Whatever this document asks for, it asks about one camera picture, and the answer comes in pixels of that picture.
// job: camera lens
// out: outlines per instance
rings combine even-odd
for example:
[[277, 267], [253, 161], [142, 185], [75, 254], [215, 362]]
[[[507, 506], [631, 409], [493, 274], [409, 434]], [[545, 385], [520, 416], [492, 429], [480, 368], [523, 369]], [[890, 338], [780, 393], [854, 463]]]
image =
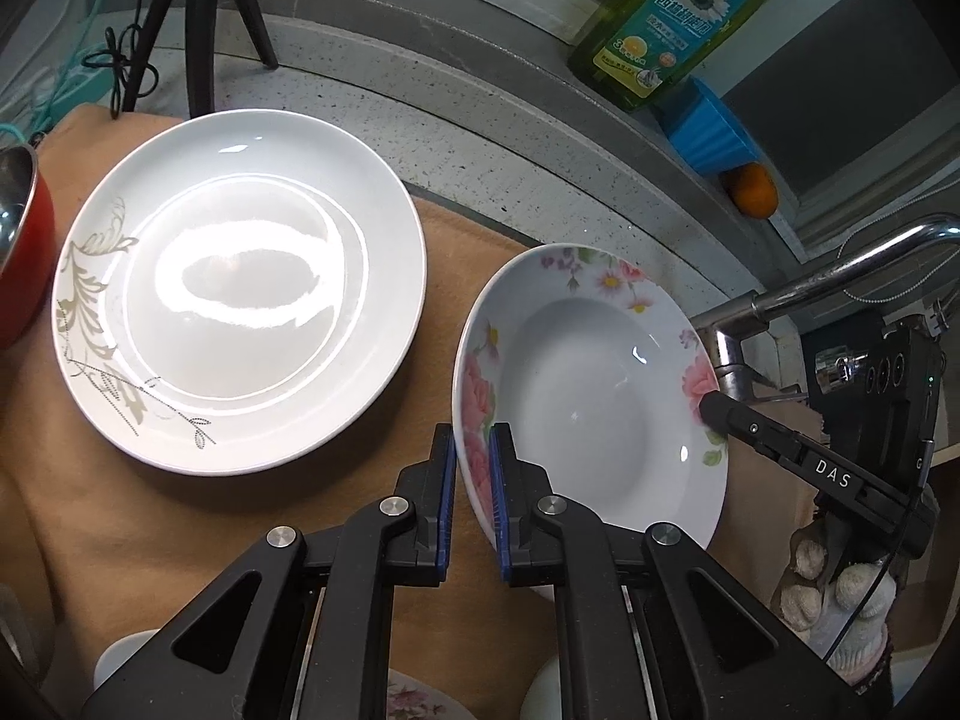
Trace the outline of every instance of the camera lens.
[[901, 381], [904, 381], [904, 367], [906, 367], [904, 356], [898, 354], [894, 360], [894, 386], [899, 386]]
[[884, 357], [880, 363], [880, 373], [877, 373], [877, 392], [885, 392], [890, 383], [890, 358]]

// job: metal screw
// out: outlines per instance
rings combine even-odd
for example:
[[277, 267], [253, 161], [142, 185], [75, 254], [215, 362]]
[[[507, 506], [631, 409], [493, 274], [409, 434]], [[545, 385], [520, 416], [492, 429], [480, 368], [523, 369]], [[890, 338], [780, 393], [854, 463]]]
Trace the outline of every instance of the metal screw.
[[391, 495], [389, 498], [384, 498], [380, 501], [380, 510], [383, 514], [386, 514], [387, 517], [399, 517], [400, 514], [403, 514], [410, 508], [410, 504], [407, 502], [406, 498], [401, 498], [400, 495]]
[[277, 525], [267, 533], [267, 543], [272, 547], [288, 547], [296, 541], [296, 531], [289, 525]]
[[563, 514], [566, 511], [566, 498], [560, 498], [560, 495], [544, 495], [536, 501], [536, 507], [544, 514]]
[[680, 540], [680, 528], [671, 525], [669, 522], [658, 522], [650, 531], [650, 535], [656, 543], [665, 547], [672, 547]]

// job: black cable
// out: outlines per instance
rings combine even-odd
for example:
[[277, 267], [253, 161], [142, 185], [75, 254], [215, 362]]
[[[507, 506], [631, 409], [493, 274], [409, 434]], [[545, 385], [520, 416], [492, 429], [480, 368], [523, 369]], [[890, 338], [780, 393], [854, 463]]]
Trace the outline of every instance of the black cable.
[[[116, 119], [120, 115], [120, 106], [123, 104], [123, 93], [127, 90], [127, 84], [130, 80], [128, 69], [133, 63], [133, 55], [136, 52], [136, 42], [140, 35], [140, 11], [143, 8], [143, 0], [136, 0], [136, 8], [133, 11], [133, 23], [124, 28], [120, 33], [120, 39], [117, 40], [116, 33], [111, 26], [104, 30], [104, 42], [107, 47], [97, 52], [90, 52], [85, 55], [80, 64], [85, 68], [99, 70], [109, 68], [113, 71], [113, 88], [110, 91], [110, 117]], [[124, 52], [124, 41], [130, 46], [129, 52]], [[145, 98], [157, 88], [160, 83], [160, 73], [157, 68], [147, 62], [146, 70], [154, 77], [154, 82], [146, 92], [140, 92], [137, 95], [138, 100]]]
[[824, 663], [830, 660], [830, 656], [833, 655], [833, 651], [840, 645], [840, 642], [843, 641], [843, 637], [847, 635], [848, 630], [850, 630], [853, 621], [860, 616], [861, 611], [867, 605], [867, 601], [870, 601], [874, 591], [880, 586], [880, 581], [886, 575], [887, 571], [890, 569], [890, 563], [893, 562], [896, 553], [899, 552], [901, 546], [904, 545], [904, 537], [906, 536], [906, 529], [910, 523], [910, 517], [913, 517], [914, 512], [917, 510], [918, 504], [920, 504], [920, 498], [923, 496], [923, 490], [916, 491], [907, 503], [906, 511], [904, 516], [901, 517], [899, 522], [898, 532], [896, 533], [896, 539], [894, 540], [893, 548], [887, 553], [887, 557], [883, 559], [882, 564], [880, 565], [880, 571], [877, 571], [877, 577], [872, 581], [870, 589], [864, 593], [863, 598], [860, 599], [860, 603], [856, 605], [856, 608], [853, 610], [847, 621], [843, 624], [843, 628], [840, 629], [840, 632], [834, 638], [833, 643], [827, 649], [827, 654], [824, 655]]

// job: bottle label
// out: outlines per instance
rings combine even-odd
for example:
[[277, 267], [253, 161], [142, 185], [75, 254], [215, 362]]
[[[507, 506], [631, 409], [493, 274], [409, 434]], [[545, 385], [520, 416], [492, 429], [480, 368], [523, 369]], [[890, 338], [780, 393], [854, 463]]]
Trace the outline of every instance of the bottle label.
[[646, 98], [717, 32], [747, 0], [646, 0], [593, 64]]

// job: red bowl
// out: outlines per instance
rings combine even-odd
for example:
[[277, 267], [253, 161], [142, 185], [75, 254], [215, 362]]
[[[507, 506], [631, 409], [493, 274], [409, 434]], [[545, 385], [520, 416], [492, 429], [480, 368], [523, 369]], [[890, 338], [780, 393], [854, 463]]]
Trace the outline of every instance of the red bowl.
[[0, 149], [0, 349], [16, 341], [35, 317], [56, 259], [54, 205], [30, 146]]

